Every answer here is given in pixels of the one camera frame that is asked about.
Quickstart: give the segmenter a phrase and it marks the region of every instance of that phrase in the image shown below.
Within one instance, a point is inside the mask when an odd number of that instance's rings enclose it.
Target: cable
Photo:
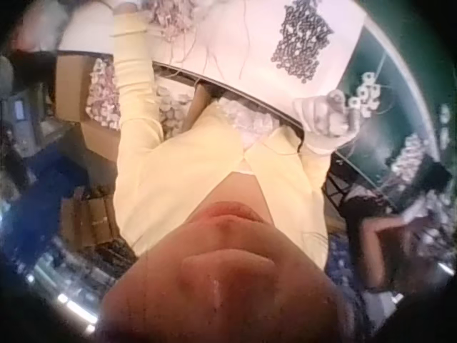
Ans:
[[[240,79],[240,80],[241,80],[241,75],[244,70],[244,66],[246,65],[246,62],[248,61],[249,52],[251,50],[251,37],[249,36],[249,28],[248,28],[248,23],[246,21],[246,11],[247,11],[246,2],[247,2],[247,0],[243,0],[243,23],[244,23],[244,28],[246,30],[246,35],[248,38],[248,50],[246,52],[246,56],[244,57],[243,65],[241,66],[240,74],[238,76],[238,79]]]

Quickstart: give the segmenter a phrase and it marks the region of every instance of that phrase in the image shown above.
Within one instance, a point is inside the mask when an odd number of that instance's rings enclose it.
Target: person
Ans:
[[[330,155],[358,132],[339,91],[294,103],[288,126],[245,150],[212,103],[163,142],[146,23],[114,9],[121,141],[114,194],[123,238],[139,257],[104,297],[108,342],[335,342],[345,305],[323,273],[322,184]],[[344,133],[329,132],[332,117]]]
[[[386,213],[391,205],[361,184],[344,199],[341,212],[348,227],[351,258],[359,278],[372,292],[416,294],[446,281],[438,262],[451,243],[440,238],[439,223],[426,206],[426,194],[439,194],[451,178],[442,169],[434,163],[427,178],[442,177],[424,182],[416,200],[397,214]]]

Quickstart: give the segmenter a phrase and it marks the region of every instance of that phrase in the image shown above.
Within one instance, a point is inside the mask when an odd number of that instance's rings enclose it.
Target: cardboard box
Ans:
[[[60,230],[62,238],[74,251],[120,239],[112,194],[83,199],[76,189],[72,198],[62,199]]]
[[[95,57],[85,55],[61,55],[57,58],[56,117],[80,123],[87,149],[115,162],[121,134],[102,127],[86,113],[95,60]]]

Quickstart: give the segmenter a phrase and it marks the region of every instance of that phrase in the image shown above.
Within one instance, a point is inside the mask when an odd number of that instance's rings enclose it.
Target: lips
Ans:
[[[210,219],[232,215],[252,222],[266,223],[251,207],[241,202],[216,202],[192,215],[187,223],[194,223],[202,219]]]

